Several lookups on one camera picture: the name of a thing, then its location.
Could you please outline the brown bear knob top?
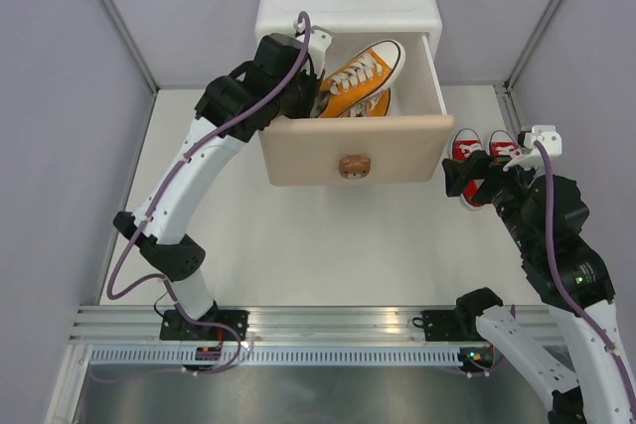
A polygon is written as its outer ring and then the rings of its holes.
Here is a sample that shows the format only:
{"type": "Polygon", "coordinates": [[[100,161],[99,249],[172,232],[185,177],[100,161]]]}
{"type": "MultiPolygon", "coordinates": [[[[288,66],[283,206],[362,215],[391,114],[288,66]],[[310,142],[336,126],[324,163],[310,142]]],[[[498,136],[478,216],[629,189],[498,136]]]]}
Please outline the brown bear knob top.
{"type": "Polygon", "coordinates": [[[338,163],[340,176],[346,180],[360,180],[371,172],[372,161],[364,155],[349,155],[341,158],[338,163]]]}

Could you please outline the orange sneaker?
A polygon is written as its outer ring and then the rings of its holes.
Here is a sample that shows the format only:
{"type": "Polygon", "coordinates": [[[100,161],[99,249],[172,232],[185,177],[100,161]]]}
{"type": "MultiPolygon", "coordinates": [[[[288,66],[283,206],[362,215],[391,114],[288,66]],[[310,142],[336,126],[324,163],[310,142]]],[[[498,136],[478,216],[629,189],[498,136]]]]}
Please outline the orange sneaker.
{"type": "Polygon", "coordinates": [[[351,106],[341,114],[341,117],[384,117],[389,114],[391,101],[392,92],[387,89],[351,106]]]}
{"type": "Polygon", "coordinates": [[[404,46],[392,39],[367,46],[326,76],[311,112],[312,118],[345,118],[356,103],[391,90],[405,64],[404,46]]]}

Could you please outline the beige top drawer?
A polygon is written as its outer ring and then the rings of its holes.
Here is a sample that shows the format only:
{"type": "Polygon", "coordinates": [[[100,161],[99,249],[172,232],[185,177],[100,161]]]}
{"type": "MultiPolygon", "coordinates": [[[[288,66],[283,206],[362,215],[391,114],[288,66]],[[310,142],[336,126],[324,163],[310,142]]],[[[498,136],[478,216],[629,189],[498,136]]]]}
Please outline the beige top drawer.
{"type": "Polygon", "coordinates": [[[404,67],[392,85],[384,117],[288,119],[279,117],[259,134],[269,181],[275,186],[357,186],[421,183],[431,179],[446,149],[455,119],[448,114],[426,39],[414,34],[336,34],[327,53],[332,73],[376,41],[405,48],[404,67]],[[343,179],[339,160],[371,159],[370,174],[343,179]]]}

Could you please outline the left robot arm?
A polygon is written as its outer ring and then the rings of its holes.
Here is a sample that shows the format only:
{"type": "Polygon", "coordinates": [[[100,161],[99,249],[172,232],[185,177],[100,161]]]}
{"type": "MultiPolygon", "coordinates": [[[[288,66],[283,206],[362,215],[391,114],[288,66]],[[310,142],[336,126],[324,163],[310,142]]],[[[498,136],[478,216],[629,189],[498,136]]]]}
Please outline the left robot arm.
{"type": "Polygon", "coordinates": [[[264,36],[252,60],[212,80],[195,107],[187,136],[148,199],[119,212],[113,225],[154,268],[194,340],[216,331],[218,307],[201,273],[205,250],[186,229],[204,195],[252,136],[277,117],[308,117],[324,75],[330,34],[264,36]]]}

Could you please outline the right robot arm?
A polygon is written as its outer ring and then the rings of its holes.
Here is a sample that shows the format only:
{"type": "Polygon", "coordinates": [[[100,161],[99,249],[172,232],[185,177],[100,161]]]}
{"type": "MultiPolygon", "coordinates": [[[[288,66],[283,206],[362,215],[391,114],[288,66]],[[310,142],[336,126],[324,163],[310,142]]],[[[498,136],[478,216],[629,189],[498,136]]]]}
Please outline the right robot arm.
{"type": "Polygon", "coordinates": [[[615,290],[604,261],[580,235],[589,210],[576,182],[554,173],[541,144],[515,159],[476,151],[445,159],[442,168],[449,197],[479,182],[478,199],[494,207],[515,242],[573,368],[561,369],[489,288],[457,299],[456,333],[493,345],[542,400],[550,422],[634,422],[635,377],[623,353],[615,290]]]}

